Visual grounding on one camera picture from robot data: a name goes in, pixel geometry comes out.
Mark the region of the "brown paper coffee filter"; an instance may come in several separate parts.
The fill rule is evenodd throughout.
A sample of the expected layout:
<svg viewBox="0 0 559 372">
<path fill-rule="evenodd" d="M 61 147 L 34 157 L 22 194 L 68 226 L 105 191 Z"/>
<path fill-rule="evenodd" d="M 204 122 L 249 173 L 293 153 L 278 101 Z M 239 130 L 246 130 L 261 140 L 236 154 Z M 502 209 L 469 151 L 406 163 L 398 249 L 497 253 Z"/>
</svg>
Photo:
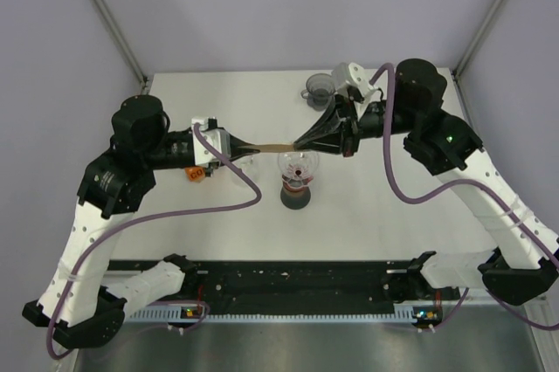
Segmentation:
<svg viewBox="0 0 559 372">
<path fill-rule="evenodd" d="M 293 144 L 261 144 L 256 146 L 256 149 L 261 153 L 286 153 L 293 152 Z"/>
</svg>

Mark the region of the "grey plastic dripper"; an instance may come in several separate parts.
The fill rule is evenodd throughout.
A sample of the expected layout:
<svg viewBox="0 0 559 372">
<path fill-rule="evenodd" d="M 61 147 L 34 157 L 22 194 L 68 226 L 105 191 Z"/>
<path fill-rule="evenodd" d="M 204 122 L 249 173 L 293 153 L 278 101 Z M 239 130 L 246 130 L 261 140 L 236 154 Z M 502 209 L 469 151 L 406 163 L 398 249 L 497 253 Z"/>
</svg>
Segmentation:
<svg viewBox="0 0 559 372">
<path fill-rule="evenodd" d="M 334 94 L 335 84 L 332 76 L 327 73 L 316 73 L 307 79 L 305 89 L 300 96 L 312 109 L 322 111 L 328 107 Z"/>
</svg>

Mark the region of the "clear glass beaker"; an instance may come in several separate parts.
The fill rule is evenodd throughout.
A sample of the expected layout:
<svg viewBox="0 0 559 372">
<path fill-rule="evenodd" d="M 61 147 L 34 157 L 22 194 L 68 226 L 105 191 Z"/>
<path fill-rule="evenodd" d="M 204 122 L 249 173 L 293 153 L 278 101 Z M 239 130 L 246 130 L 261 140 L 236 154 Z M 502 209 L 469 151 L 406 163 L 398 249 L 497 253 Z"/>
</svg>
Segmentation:
<svg viewBox="0 0 559 372">
<path fill-rule="evenodd" d="M 259 167 L 255 162 L 252 155 L 247 155 L 242 158 L 237 159 L 233 164 L 239 168 L 251 181 L 255 184 L 259 181 Z M 231 173 L 231 181 L 233 184 L 239 187 L 246 187 L 247 184 L 244 180 L 239 178 L 235 173 Z"/>
</svg>

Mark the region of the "orange coffee filter box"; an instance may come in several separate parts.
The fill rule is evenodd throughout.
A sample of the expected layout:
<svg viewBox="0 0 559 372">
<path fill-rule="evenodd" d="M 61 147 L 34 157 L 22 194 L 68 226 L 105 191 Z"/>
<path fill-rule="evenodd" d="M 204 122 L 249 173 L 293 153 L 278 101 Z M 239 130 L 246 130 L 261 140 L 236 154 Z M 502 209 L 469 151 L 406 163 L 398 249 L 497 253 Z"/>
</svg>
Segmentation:
<svg viewBox="0 0 559 372">
<path fill-rule="evenodd" d="M 200 183 L 206 177 L 206 171 L 204 167 L 193 166 L 184 169 L 184 173 L 188 180 L 193 183 Z"/>
</svg>

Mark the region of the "clear glass dripper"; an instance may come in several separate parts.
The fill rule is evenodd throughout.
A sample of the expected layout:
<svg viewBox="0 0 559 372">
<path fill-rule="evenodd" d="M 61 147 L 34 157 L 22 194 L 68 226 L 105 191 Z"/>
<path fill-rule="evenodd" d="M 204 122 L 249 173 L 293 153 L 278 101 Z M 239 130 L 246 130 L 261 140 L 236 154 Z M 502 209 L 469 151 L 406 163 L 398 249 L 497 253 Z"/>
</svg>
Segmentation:
<svg viewBox="0 0 559 372">
<path fill-rule="evenodd" d="M 301 188 L 314 179 L 320 158 L 314 151 L 286 152 L 277 157 L 277 163 L 284 183 Z"/>
</svg>

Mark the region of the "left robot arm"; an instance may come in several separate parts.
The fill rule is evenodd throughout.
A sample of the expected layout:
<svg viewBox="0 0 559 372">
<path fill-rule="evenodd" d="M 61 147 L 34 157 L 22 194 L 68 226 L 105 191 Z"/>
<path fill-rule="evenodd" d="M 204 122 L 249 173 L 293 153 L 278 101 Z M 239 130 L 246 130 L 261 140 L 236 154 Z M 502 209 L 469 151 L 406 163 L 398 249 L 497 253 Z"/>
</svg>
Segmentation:
<svg viewBox="0 0 559 372">
<path fill-rule="evenodd" d="M 24 305 L 23 316 L 46 330 L 49 356 L 61 360 L 74 349 L 99 348 L 112 340 L 124 320 L 158 300 L 192 297 L 198 287 L 195 265 L 171 254 L 119 284 L 103 286 L 120 233 L 136 224 L 167 217 L 241 210 L 258 203 L 258 186 L 234 161 L 257 153 L 255 145 L 230 135 L 214 118 L 195 119 L 170 131 L 162 102 L 151 95 L 124 100 L 112 116 L 108 150 L 90 162 L 78 190 L 66 247 L 50 284 Z M 228 167 L 255 193 L 245 203 L 175 210 L 136 218 L 143 198 L 163 169 Z"/>
</svg>

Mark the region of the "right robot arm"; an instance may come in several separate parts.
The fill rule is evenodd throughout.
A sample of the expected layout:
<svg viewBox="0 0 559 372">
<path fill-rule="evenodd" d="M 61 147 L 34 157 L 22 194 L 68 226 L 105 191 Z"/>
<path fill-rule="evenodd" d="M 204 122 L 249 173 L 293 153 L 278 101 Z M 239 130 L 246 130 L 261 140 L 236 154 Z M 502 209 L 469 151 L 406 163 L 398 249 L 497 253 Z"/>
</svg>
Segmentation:
<svg viewBox="0 0 559 372">
<path fill-rule="evenodd" d="M 447 82 L 434 64 L 406 59 L 382 65 L 367 76 L 355 63 L 331 73 L 334 97 L 318 121 L 294 142 L 297 151 L 350 157 L 366 139 L 383 142 L 383 166 L 393 193 L 405 203 L 425 203 L 436 196 L 406 196 L 397 184 L 391 138 L 465 204 L 494 241 L 494 248 L 456 255 L 428 251 L 408 276 L 410 292 L 430 297 L 440 288 L 487 290 L 512 306 L 531 301 L 558 280 L 558 236 L 521 200 L 499 174 L 470 125 L 447 113 Z"/>
</svg>

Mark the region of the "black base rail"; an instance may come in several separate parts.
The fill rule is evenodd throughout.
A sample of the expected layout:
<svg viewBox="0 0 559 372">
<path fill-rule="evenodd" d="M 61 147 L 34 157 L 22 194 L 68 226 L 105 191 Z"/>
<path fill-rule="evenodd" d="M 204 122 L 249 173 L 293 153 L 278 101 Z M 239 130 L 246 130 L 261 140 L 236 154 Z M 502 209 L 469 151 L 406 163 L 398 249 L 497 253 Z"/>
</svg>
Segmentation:
<svg viewBox="0 0 559 372">
<path fill-rule="evenodd" d="M 213 315 L 393 313 L 403 302 L 455 301 L 408 261 L 198 261 L 171 300 L 201 300 Z"/>
</svg>

